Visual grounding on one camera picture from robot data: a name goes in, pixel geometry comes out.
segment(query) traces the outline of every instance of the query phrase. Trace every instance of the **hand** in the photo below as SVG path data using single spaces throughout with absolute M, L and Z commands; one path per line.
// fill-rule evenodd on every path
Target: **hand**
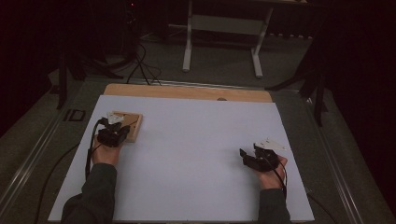
M 288 159 L 281 156 L 277 156 L 277 157 L 279 158 L 279 161 L 280 163 L 283 164 L 283 166 L 279 164 L 276 167 L 276 171 L 280 175 L 283 181 L 285 179 L 285 171 L 283 170 L 283 167 L 286 166 Z M 268 171 L 268 172 L 259 172 L 256 170 L 253 171 L 256 174 L 256 176 L 259 178 L 262 189 L 282 189 L 282 183 L 280 182 L 279 178 L 277 177 L 274 171 Z
M 98 141 L 96 135 L 92 148 L 94 150 L 92 153 L 92 163 L 107 163 L 114 166 L 117 165 L 119 162 L 119 155 L 122 145 L 123 143 L 121 143 L 118 147 L 107 147 Z

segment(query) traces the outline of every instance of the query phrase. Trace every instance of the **sleeve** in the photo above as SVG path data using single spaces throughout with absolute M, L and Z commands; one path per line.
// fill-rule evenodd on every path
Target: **sleeve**
M 260 192 L 260 224 L 291 223 L 282 189 L 263 189 Z
M 117 170 L 113 165 L 95 164 L 82 193 L 64 204 L 61 223 L 112 223 L 116 180 Z

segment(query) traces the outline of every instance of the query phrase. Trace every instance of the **white desk frame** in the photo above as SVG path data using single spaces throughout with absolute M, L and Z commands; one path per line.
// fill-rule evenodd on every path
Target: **white desk frame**
M 196 15 L 192 13 L 192 0 L 189 0 L 189 17 L 187 21 L 187 44 L 184 52 L 183 72 L 190 71 L 191 64 L 191 33 L 194 30 L 207 30 L 214 32 L 225 32 L 243 35 L 258 35 L 256 47 L 251 49 L 251 57 L 253 59 L 254 71 L 257 78 L 262 78 L 262 66 L 260 64 L 259 52 L 262 47 L 262 41 L 265 37 L 268 24 L 273 13 L 273 8 L 270 7 L 267 11 L 264 21 L 242 20 L 225 17 L 214 17 Z

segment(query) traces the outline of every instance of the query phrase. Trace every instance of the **dark background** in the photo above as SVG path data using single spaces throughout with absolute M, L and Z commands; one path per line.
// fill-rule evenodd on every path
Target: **dark background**
M 329 5 L 327 1 L 317 2 Z M 143 14 L 142 21 L 166 37 L 168 23 L 185 24 L 186 3 L 181 0 L 145 1 L 140 11 Z M 221 12 L 217 8 L 213 4 L 198 7 L 209 14 L 213 10 L 225 14 L 235 13 L 231 10 Z M 58 37 L 62 31 L 67 31 L 67 24 L 70 23 L 65 22 L 72 21 L 78 13 L 84 14 L 84 9 L 90 9 L 87 2 L 8 1 L 2 5 L 0 95 L 3 120 L 0 135 L 50 89 L 47 74 L 57 68 Z M 331 10 L 279 6 L 268 30 L 275 35 L 282 34 L 285 38 L 290 35 L 314 37 L 304 60 L 315 64 L 314 56 L 318 53 L 325 58 L 329 66 L 326 86 L 332 90 L 361 154 L 394 214 L 396 193 L 392 180 L 396 179 L 396 152 L 392 130 L 396 112 L 393 87 L 396 83 L 396 48 L 393 40 L 396 35 L 395 11 L 395 3 L 390 1 L 335 1 Z M 243 16 L 243 9 L 236 14 Z M 72 24 L 87 27 L 92 22 L 93 25 L 88 27 L 103 27 L 107 21 L 92 21 L 92 17 L 87 16 Z M 98 35 L 92 34 L 100 32 L 89 31 L 81 35 L 88 35 L 86 38 L 92 40 L 90 43 L 93 46 L 87 47 L 87 52 L 92 52 L 100 42 L 94 41 Z M 107 40 L 117 48 L 118 40 L 111 37 Z

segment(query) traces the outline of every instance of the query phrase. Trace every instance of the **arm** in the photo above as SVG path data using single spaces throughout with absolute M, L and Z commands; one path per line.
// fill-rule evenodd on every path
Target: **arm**
M 64 205 L 62 223 L 111 223 L 114 213 L 114 193 L 117 180 L 115 165 L 120 148 L 100 145 L 95 139 L 93 167 L 82 193 Z
M 286 166 L 288 160 L 279 157 L 279 161 Z M 276 171 L 282 179 L 285 178 L 283 166 L 279 165 Z M 290 214 L 286 207 L 286 200 L 282 192 L 282 184 L 273 171 L 261 173 L 254 171 L 259 178 L 262 191 L 260 192 L 259 223 L 284 224 L 290 222 Z

